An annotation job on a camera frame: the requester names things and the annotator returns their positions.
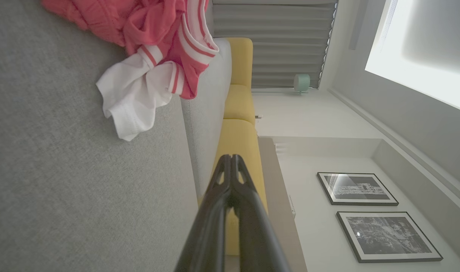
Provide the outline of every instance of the yellow sofa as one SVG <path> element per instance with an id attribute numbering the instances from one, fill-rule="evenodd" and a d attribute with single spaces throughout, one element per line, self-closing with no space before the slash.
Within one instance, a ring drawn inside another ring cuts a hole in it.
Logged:
<path id="1" fill-rule="evenodd" d="M 232 48 L 232 80 L 225 101 L 220 140 L 213 168 L 220 156 L 239 154 L 267 210 L 262 164 L 255 130 L 255 110 L 251 93 L 253 44 L 247 38 L 227 38 Z M 239 255 L 238 218 L 233 210 L 227 216 L 225 253 Z"/>

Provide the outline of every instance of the gray curtain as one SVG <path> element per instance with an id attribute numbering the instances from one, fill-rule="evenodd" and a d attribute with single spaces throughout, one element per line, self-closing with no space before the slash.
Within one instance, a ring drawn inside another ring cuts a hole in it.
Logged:
<path id="1" fill-rule="evenodd" d="M 253 88 L 292 87 L 295 74 L 309 74 L 317 88 L 336 1 L 214 0 L 215 36 L 252 40 Z"/>

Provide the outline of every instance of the framed picture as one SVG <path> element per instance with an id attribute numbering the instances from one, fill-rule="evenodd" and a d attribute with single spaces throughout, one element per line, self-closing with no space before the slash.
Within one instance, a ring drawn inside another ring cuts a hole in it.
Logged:
<path id="1" fill-rule="evenodd" d="M 319 172 L 318 178 L 332 205 L 398 205 L 375 174 Z"/>
<path id="2" fill-rule="evenodd" d="M 360 263 L 441 261 L 407 212 L 337 212 Z"/>

